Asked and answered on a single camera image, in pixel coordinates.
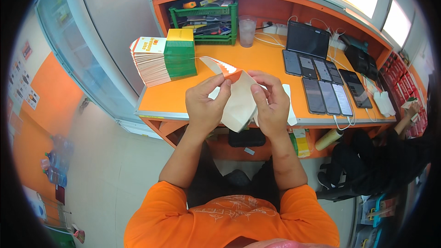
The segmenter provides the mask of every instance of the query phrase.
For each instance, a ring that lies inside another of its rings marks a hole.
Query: hand
[[[419,110],[422,107],[422,103],[420,101],[418,102],[412,102],[411,106],[407,110],[407,113],[410,117],[413,117],[416,113],[419,113]]]
[[[260,130],[270,140],[287,134],[286,124],[289,113],[289,97],[278,78],[260,70],[250,70],[248,74],[260,85],[251,85],[251,93],[257,105],[257,121]]]
[[[218,96],[214,100],[208,98],[216,86],[220,86]],[[219,125],[230,95],[231,80],[225,80],[223,74],[212,76],[189,88],[185,92],[185,106],[190,120],[187,130],[205,139]]]

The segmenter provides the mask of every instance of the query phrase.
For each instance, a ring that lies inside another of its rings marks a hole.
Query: floor
[[[75,239],[77,247],[123,248],[126,224],[157,182],[173,148],[163,140],[127,132],[93,103],[74,119],[69,138],[75,143],[75,153],[65,200],[66,209],[72,212],[68,221],[85,231],[84,244]],[[324,161],[328,159],[301,160],[314,190],[321,189],[316,176]],[[223,174],[240,168],[249,176],[261,164],[217,162]],[[341,247],[346,247],[353,200],[319,203],[337,224]]]

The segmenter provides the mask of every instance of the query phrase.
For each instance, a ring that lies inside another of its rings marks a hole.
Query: smartphone
[[[283,62],[285,64],[285,73],[289,75],[301,76],[299,58],[296,52],[282,50]]]
[[[317,80],[302,78],[308,110],[312,114],[326,114],[322,93]]]
[[[312,58],[308,55],[298,54],[300,65],[302,67],[302,75],[317,80],[317,73],[315,72]]]
[[[342,116],[352,117],[352,109],[343,85],[332,84]]]
[[[329,74],[328,68],[323,59],[313,58],[312,60],[314,61],[315,68],[317,68],[320,80],[332,82],[331,75]]]
[[[338,106],[337,97],[330,83],[319,81],[320,90],[322,91],[323,101],[325,102],[326,113],[329,115],[340,115],[340,107]]]
[[[326,66],[328,67],[329,74],[331,74],[332,81],[335,84],[343,85],[343,80],[340,77],[340,74],[333,62],[325,61]]]

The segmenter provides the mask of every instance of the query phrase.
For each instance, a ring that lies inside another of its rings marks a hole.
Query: orange desk
[[[168,8],[173,6],[176,0],[148,1],[150,8],[154,12],[154,19],[159,33],[162,36],[166,36],[168,29],[171,27],[168,18]],[[258,25],[261,25],[262,21],[286,24],[291,16],[297,16],[300,22],[310,21],[312,18],[321,19],[333,30],[338,28],[344,29],[346,34],[359,40],[367,41],[369,44],[368,53],[376,60],[377,67],[383,65],[392,50],[391,43],[372,24],[360,15],[327,0],[238,0],[238,14],[257,17]],[[313,20],[312,25],[326,30],[322,22],[318,20]],[[278,35],[274,35],[274,37],[281,39],[281,44],[286,44],[286,37]],[[264,35],[260,35],[259,38],[272,42],[269,37]],[[331,56],[334,55],[333,47],[329,50],[329,54]],[[287,126],[287,128],[309,129],[307,139],[310,146],[313,146],[315,141],[328,129],[336,128],[332,116],[309,113],[301,78],[288,75],[284,71],[282,47],[273,46],[255,39],[251,48],[243,48],[239,44],[239,37],[237,37],[234,46],[197,45],[196,56],[210,56],[245,70],[259,69],[266,71],[277,76],[282,83],[289,84],[291,87],[291,102],[297,118],[297,124],[293,127]],[[347,69],[353,71],[342,51],[338,50],[335,58]],[[343,68],[338,63],[335,64],[337,68]],[[135,108],[135,114],[173,147],[176,146],[179,134],[182,133],[184,126],[188,123],[188,114],[185,108],[185,91],[213,75],[211,70],[200,60],[196,61],[196,68],[198,75],[195,77],[144,88]],[[356,125],[354,127],[363,127],[372,137],[396,121],[395,117],[384,118],[371,98],[373,109],[369,110],[369,113],[372,119],[377,118],[377,122],[374,123],[369,119],[364,109],[357,109],[355,107],[350,95],[348,95],[348,99],[352,103],[353,112],[355,113]],[[338,117],[337,122],[340,127],[345,127],[348,124],[347,119],[343,117]],[[208,143],[214,154],[213,156],[216,158],[228,156],[228,159],[232,160],[252,161],[266,160],[271,155],[271,144],[269,141],[264,146],[252,147],[251,149],[255,151],[253,156],[244,152],[243,148],[230,147],[226,135],[219,135],[217,141],[208,141]],[[329,146],[321,152],[313,150],[310,157],[330,155],[332,148],[332,146]]]
[[[330,52],[331,54],[334,53],[333,47],[331,47]],[[288,75],[284,71],[282,47],[273,46],[255,39],[253,46],[250,48],[241,47],[239,42],[234,46],[198,45],[196,46],[196,56],[217,58],[244,70],[259,69],[277,76],[283,84],[289,84],[291,87],[291,103],[297,118],[297,124],[292,127],[287,126],[287,128],[310,129],[309,138],[311,139],[311,143],[314,143],[326,132],[326,130],[322,129],[336,128],[332,116],[309,113],[301,77]],[[352,66],[341,50],[337,50],[336,60],[347,69],[353,71]],[[343,68],[338,63],[335,64],[338,69]],[[139,99],[139,105],[136,107],[135,114],[173,147],[175,147],[177,141],[174,131],[179,130],[188,123],[188,114],[185,108],[185,91],[214,75],[199,59],[196,60],[196,68],[198,70],[197,76],[150,88],[145,87]],[[348,99],[352,103],[353,112],[355,113],[356,124],[353,127],[366,127],[368,131],[371,131],[371,135],[376,135],[396,121],[395,117],[385,118],[382,116],[372,97],[370,97],[370,100],[373,108],[369,110],[369,114],[374,120],[376,117],[377,121],[375,123],[369,119],[364,109],[355,107],[355,103],[349,93]],[[348,124],[347,119],[344,117],[338,117],[337,122],[341,128]],[[222,150],[223,147],[228,147],[227,140],[224,138],[220,138],[219,143],[210,144],[210,146],[215,146],[217,148],[216,151]],[[221,157],[223,153],[229,152],[230,155],[231,153],[234,155],[229,156],[229,159],[265,159],[270,155],[268,155],[268,151],[270,152],[270,144],[268,143],[268,145],[256,148],[256,154],[254,156],[246,152],[242,153],[242,151],[243,148],[225,148],[222,153],[219,153],[218,158]],[[329,155],[329,153],[329,150],[323,150],[322,152],[315,150],[310,157],[323,157]]]

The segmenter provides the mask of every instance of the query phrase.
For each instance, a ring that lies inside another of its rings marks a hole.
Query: person
[[[249,71],[260,85],[251,86],[258,109],[258,123],[271,141],[272,177],[249,193],[225,188],[209,157],[206,136],[215,129],[231,94],[231,81],[222,74],[204,80],[186,91],[189,124],[175,151],[147,192],[124,234],[132,247],[328,247],[339,246],[336,224],[322,209],[300,160],[295,154],[286,124],[290,101],[280,80],[262,71]],[[208,98],[215,87],[215,100]],[[275,201],[280,210],[262,197]],[[320,245],[303,245],[316,243]]]
[[[411,104],[404,118],[387,136],[386,146],[375,147],[363,130],[354,132],[350,145],[337,144],[326,173],[317,175],[319,183],[327,189],[335,188],[344,169],[346,181],[351,182],[360,195],[395,191],[409,184],[430,161],[430,134],[404,140],[405,130],[421,106],[419,101]]]

